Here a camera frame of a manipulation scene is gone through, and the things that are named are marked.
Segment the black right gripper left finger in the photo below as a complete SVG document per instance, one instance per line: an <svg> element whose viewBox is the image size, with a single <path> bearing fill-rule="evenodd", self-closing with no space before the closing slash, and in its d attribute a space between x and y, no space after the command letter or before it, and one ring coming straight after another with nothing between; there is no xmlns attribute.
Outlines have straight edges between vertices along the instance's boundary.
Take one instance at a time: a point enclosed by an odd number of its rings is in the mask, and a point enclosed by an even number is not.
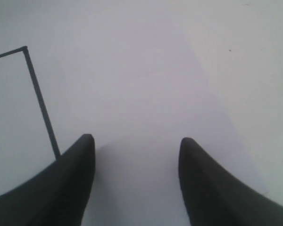
<svg viewBox="0 0 283 226"><path fill-rule="evenodd" d="M95 140L83 134L45 170L0 195L0 226L79 226L95 174Z"/></svg>

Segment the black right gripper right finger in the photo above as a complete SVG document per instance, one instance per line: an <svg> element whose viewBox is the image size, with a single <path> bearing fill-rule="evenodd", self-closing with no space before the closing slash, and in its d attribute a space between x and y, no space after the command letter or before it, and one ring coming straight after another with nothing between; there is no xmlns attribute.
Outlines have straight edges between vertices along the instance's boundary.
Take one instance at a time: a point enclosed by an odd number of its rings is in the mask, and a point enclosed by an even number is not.
<svg viewBox="0 0 283 226"><path fill-rule="evenodd" d="M194 139L182 139L178 175L192 226L283 226L283 206L245 185Z"/></svg>

